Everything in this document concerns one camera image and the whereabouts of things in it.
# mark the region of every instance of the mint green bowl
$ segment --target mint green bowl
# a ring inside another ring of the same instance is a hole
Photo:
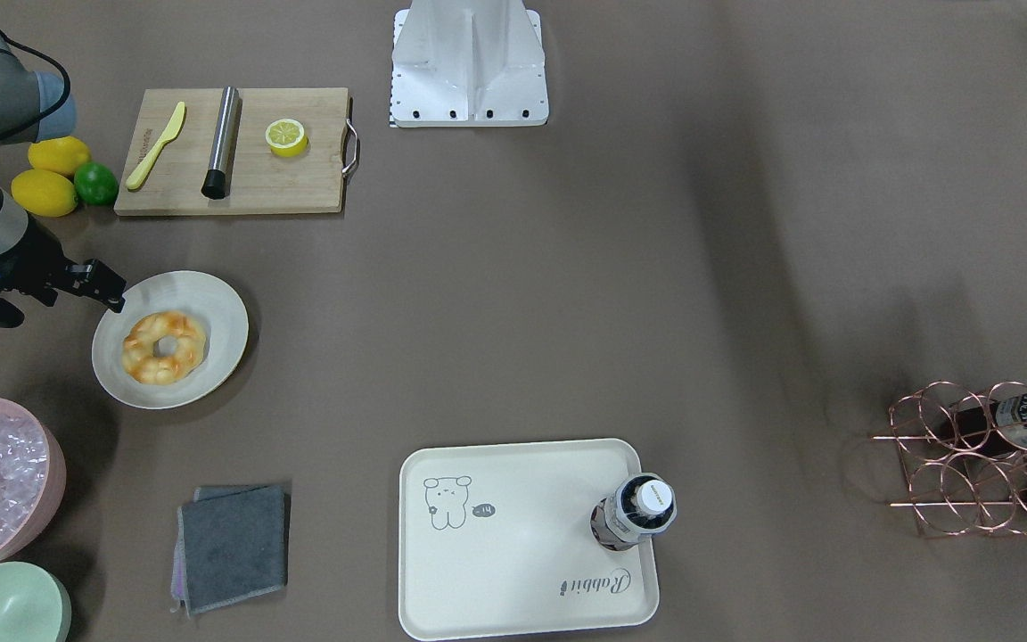
[[[65,642],[70,595],[58,577],[26,562],[0,564],[0,642]]]

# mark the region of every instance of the yellow lemon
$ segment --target yellow lemon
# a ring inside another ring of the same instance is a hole
[[[34,169],[73,176],[79,166],[90,161],[90,154],[85,143],[73,136],[63,136],[61,139],[31,144],[30,149],[26,150],[26,159]]]
[[[265,130],[264,139],[277,157],[298,157],[307,149],[307,131],[303,130],[301,121],[292,118],[272,122]]]
[[[78,206],[74,184],[46,169],[28,169],[15,176],[10,182],[10,195],[37,216],[65,216]]]

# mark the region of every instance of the white bottle cap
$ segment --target white bottle cap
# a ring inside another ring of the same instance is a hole
[[[651,480],[640,485],[637,490],[637,507],[641,513],[649,517],[659,516],[660,513],[673,506],[673,487],[660,480]]]

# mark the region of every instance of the folded cloth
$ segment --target folded cloth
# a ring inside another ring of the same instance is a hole
[[[284,491],[200,487],[177,509],[173,594],[189,614],[288,584]]]

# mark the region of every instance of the wooden cutting board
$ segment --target wooden cutting board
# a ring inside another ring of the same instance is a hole
[[[223,88],[145,91],[113,211],[124,216],[340,212],[348,90],[240,89],[240,130],[232,183],[227,198],[215,200],[204,198],[200,186],[208,167],[223,92]],[[164,146],[142,188],[126,190],[125,178],[145,158],[180,101],[187,109],[180,135]],[[277,157],[268,149],[264,133],[278,118],[296,118],[307,130],[308,149],[298,157]]]

